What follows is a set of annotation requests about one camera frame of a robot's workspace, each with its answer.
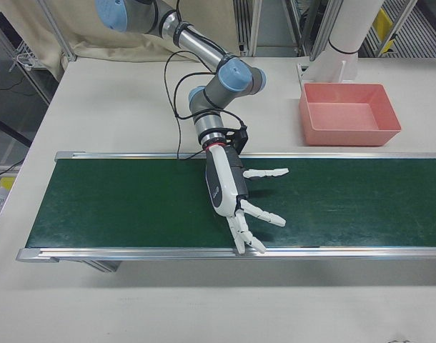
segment white table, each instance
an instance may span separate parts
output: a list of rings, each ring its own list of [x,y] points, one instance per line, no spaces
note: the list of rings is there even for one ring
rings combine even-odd
[[[436,152],[436,60],[360,61],[358,81],[383,83],[402,125],[381,148],[302,146],[296,60],[248,62],[268,82],[229,107],[249,126],[246,151]],[[112,275],[16,262],[57,151],[175,150],[162,69],[69,65],[0,216],[0,342],[436,342],[436,261],[125,262]],[[198,69],[174,63],[169,79]],[[182,88],[183,113],[199,83]],[[197,151],[182,128],[183,151]]]

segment pink tray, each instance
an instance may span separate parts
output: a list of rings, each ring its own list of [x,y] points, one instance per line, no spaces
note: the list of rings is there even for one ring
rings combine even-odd
[[[299,109],[309,145],[382,146],[401,131],[381,84],[304,84]]]

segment blue joint cap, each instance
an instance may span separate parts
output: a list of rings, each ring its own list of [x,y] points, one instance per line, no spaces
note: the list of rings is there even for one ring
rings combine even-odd
[[[196,95],[197,93],[202,91],[204,88],[205,88],[204,86],[199,86],[199,87],[192,89],[188,95],[188,103],[191,104],[191,101],[192,101],[192,98],[194,98],[194,95]]]
[[[119,32],[127,30],[124,0],[94,0],[97,13],[106,27]]]
[[[264,73],[261,69],[259,70],[261,72],[261,77],[262,77],[262,83],[261,83],[261,88],[259,89],[260,91],[264,89],[264,87],[266,87],[266,73]]]
[[[239,59],[230,59],[218,71],[218,79],[221,84],[230,91],[243,91],[252,81],[252,73]]]

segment white cylindrical post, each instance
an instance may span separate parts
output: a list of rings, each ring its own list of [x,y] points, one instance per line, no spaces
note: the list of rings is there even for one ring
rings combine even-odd
[[[357,76],[358,49],[384,0],[344,0],[329,42],[302,75],[304,82],[352,81]]]

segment cable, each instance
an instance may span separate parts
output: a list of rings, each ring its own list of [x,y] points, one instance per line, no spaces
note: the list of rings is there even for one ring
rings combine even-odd
[[[190,28],[186,27],[184,29],[185,31],[189,32],[192,36],[196,37],[198,40],[208,43],[209,46],[211,46],[213,49],[217,50],[220,54],[225,55],[226,51],[220,47],[218,44],[216,44],[211,39],[207,38],[206,36],[202,36],[201,34],[198,34],[197,32],[192,31]]]
[[[170,92],[169,92],[169,87],[168,87],[168,85],[167,85],[167,67],[169,66],[169,63],[170,63],[170,61],[172,60],[172,58],[174,57],[174,56],[176,56],[176,55],[180,55],[180,54],[183,54],[183,53],[188,53],[188,54],[192,54],[192,55],[194,55],[195,57],[197,57],[198,58],[198,60],[209,70],[209,72],[196,72],[196,73],[191,73],[191,74],[187,74],[187,75],[185,75],[185,76],[183,76],[179,81],[178,81],[178,83],[177,83],[177,85],[175,86],[175,90],[174,90],[174,98],[173,98],[173,101],[172,101],[172,98],[170,97]],[[181,128],[181,124],[180,124],[180,121],[179,120],[186,120],[186,119],[190,119],[190,118],[192,118],[192,117],[194,117],[194,116],[197,116],[197,115],[200,115],[200,114],[205,114],[205,113],[209,113],[210,111],[218,111],[219,113],[225,113],[225,114],[228,114],[228,115],[230,115],[230,116],[233,116],[236,120],[238,120],[239,121],[239,123],[240,123],[240,126],[242,127],[242,126],[245,126],[245,124],[244,124],[244,122],[236,115],[236,114],[234,114],[234,113],[232,113],[232,112],[230,112],[230,111],[227,111],[227,110],[225,110],[225,109],[215,109],[215,108],[208,108],[208,109],[203,109],[203,110],[201,110],[201,111],[198,111],[198,112],[196,112],[196,113],[194,113],[194,114],[191,114],[191,115],[189,115],[189,116],[180,116],[180,114],[178,113],[178,111],[177,111],[177,92],[178,92],[178,89],[179,89],[179,87],[180,87],[180,85],[182,84],[182,82],[184,81],[184,80],[186,80],[186,79],[188,79],[189,77],[192,77],[192,76],[199,76],[199,75],[215,75],[216,73],[214,73],[206,64],[205,64],[205,62],[197,55],[197,54],[195,54],[194,52],[192,52],[192,51],[187,51],[187,50],[180,50],[180,51],[176,51],[176,52],[174,52],[173,54],[171,54],[170,56],[169,56],[169,58],[167,59],[167,61],[166,61],[166,64],[164,65],[164,87],[165,87],[165,89],[166,89],[166,94],[167,94],[167,98],[168,98],[168,100],[169,100],[169,104],[170,104],[170,107],[172,108],[172,111],[174,112],[174,118],[175,118],[175,120],[177,121],[177,126],[178,126],[178,133],[179,133],[179,138],[178,138],[178,146],[177,146],[177,159],[180,159],[179,158],[179,152],[180,152],[180,148],[181,148],[181,146],[182,146],[182,128]],[[200,152],[202,152],[203,150],[201,150],[201,151],[198,151],[195,155],[192,155],[191,157],[189,157],[189,158],[192,158],[193,156],[196,156],[196,155],[198,155]]]
[[[183,19],[182,19],[182,14],[180,13],[180,0],[177,0],[177,4],[175,5],[175,11],[177,13],[178,20],[180,22],[182,22]],[[208,43],[209,46],[211,46],[212,48],[217,50],[220,54],[223,54],[223,55],[226,54],[226,51],[220,45],[216,44],[214,41],[212,41],[211,39],[207,38],[206,36],[202,36],[201,34],[198,34],[197,32],[192,31],[188,27],[185,27],[184,30],[189,32],[189,34],[191,34],[192,36],[196,37],[198,40],[200,40],[200,41],[202,41],[204,43]]]
[[[197,57],[197,59],[210,71],[210,74],[214,74],[213,71],[205,64],[205,62],[197,54],[195,54],[192,51],[187,51],[187,50],[180,50],[180,51],[174,52],[173,54],[171,54],[169,56],[169,58],[166,61],[166,64],[164,65],[164,87],[166,89],[167,98],[169,100],[170,107],[172,108],[172,111],[174,112],[175,120],[177,120],[178,133],[179,133],[179,135],[178,135],[178,147],[177,147],[177,159],[179,159],[180,147],[182,145],[182,128],[180,126],[179,115],[178,115],[177,109],[174,107],[174,104],[172,103],[172,99],[171,99],[170,93],[169,93],[169,87],[167,86],[167,66],[169,65],[169,62],[174,58],[174,56],[180,55],[183,53],[191,54],[191,55]]]
[[[24,159],[22,159],[21,161],[18,161],[17,163],[15,163],[14,165],[12,165],[12,166],[9,167],[8,169],[6,169],[6,170],[4,170],[4,171],[1,171],[1,172],[0,172],[0,176],[3,175],[3,174],[5,174],[5,173],[7,173],[7,172],[10,172],[14,167],[16,167],[17,165],[19,165],[19,164],[21,164],[21,163],[23,163],[23,162],[24,162]]]
[[[23,82],[24,77],[25,76],[23,75],[23,77],[21,77],[21,79],[18,82],[16,82],[15,84],[12,84],[9,88],[0,88],[0,91],[9,91],[9,90],[13,89],[14,87],[20,85]]]
[[[177,0],[177,5],[175,5],[175,11],[177,13],[177,18],[181,22],[182,21],[182,14],[180,14],[180,0]]]
[[[183,76],[180,81],[178,81],[177,85],[175,86],[175,90],[174,90],[174,114],[176,117],[180,118],[180,115],[177,111],[177,92],[178,92],[178,88],[180,87],[180,85],[182,84],[182,82],[186,79],[188,79],[189,77],[192,76],[199,76],[199,75],[214,75],[214,73],[207,73],[207,72],[197,72],[197,73],[191,73],[191,74],[187,74],[185,76]]]
[[[201,151],[198,151],[196,154],[193,154],[193,155],[191,155],[191,156],[188,156],[187,158],[185,158],[185,159],[179,159],[178,158],[178,155],[177,155],[177,159],[179,159],[180,161],[187,161],[188,159],[192,159],[193,157],[195,157],[195,156],[197,156],[197,155],[199,155],[201,152],[203,152],[204,150],[202,149]]]

